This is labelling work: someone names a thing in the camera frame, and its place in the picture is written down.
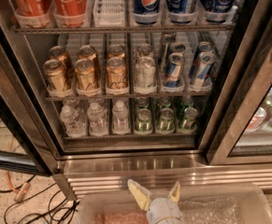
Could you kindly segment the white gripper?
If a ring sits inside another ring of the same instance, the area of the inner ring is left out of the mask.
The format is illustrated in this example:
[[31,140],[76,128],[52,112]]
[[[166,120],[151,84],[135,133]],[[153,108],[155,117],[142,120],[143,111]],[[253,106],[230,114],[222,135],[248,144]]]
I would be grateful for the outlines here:
[[167,198],[156,198],[151,203],[149,190],[135,182],[133,179],[127,181],[127,186],[134,196],[141,210],[147,211],[149,224],[184,224],[183,214],[179,210],[180,183],[177,181],[170,190]]

